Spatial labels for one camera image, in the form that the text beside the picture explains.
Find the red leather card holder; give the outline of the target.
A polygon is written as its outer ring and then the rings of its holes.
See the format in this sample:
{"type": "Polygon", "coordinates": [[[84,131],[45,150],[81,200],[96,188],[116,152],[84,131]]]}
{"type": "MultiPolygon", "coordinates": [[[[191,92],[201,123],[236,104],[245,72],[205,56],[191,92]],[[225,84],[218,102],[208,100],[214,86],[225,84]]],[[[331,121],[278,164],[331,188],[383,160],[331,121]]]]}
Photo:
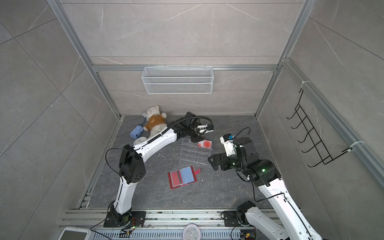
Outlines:
{"type": "Polygon", "coordinates": [[[197,181],[197,175],[200,172],[201,169],[194,170],[193,166],[168,172],[170,188],[176,189],[191,183],[195,183],[197,181]]]}

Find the pink white credit card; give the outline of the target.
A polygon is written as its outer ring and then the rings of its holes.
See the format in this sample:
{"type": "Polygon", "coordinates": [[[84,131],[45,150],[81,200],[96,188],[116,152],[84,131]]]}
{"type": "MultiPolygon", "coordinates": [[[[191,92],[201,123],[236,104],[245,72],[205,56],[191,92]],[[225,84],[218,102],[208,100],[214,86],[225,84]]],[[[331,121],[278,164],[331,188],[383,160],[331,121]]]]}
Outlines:
{"type": "Polygon", "coordinates": [[[212,141],[208,141],[208,140],[200,141],[198,142],[198,148],[211,149],[212,141]]]}

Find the clear acrylic card stand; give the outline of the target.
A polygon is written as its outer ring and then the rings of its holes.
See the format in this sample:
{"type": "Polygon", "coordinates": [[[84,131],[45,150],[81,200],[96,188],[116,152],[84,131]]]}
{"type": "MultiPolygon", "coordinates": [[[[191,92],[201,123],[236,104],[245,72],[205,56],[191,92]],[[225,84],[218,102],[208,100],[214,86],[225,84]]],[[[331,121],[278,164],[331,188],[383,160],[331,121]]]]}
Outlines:
{"type": "Polygon", "coordinates": [[[198,143],[192,143],[190,139],[182,139],[181,150],[179,154],[180,160],[195,164],[209,165],[208,157],[210,157],[211,154],[212,148],[198,148],[198,143]]]}

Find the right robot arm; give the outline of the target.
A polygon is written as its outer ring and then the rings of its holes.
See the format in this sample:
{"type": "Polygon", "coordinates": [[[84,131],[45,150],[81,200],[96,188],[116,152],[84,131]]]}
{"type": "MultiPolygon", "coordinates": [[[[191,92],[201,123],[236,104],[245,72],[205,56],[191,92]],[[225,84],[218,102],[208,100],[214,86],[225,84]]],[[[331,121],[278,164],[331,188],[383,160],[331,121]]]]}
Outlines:
{"type": "Polygon", "coordinates": [[[258,188],[263,201],[269,201],[278,215],[280,225],[267,217],[256,206],[258,199],[247,201],[237,208],[240,225],[253,226],[270,240],[320,240],[321,235],[311,226],[297,206],[285,182],[269,160],[261,160],[253,148],[239,145],[231,155],[215,154],[208,158],[214,170],[234,169],[244,175],[243,180],[258,188]]]}

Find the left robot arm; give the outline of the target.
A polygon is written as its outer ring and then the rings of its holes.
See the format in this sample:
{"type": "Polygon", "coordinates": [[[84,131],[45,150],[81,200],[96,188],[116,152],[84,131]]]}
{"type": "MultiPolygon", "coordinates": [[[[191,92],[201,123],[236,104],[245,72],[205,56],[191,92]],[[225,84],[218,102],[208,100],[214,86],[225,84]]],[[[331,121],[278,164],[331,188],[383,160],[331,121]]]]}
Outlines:
{"type": "Polygon", "coordinates": [[[192,142],[198,143],[204,140],[204,134],[213,131],[214,125],[210,118],[187,112],[183,118],[162,127],[159,133],[148,140],[121,148],[122,153],[117,172],[120,177],[119,190],[116,200],[108,207],[104,227],[126,227],[132,222],[131,211],[135,189],[138,182],[145,176],[145,162],[152,155],[184,137],[190,137],[192,142]]]}

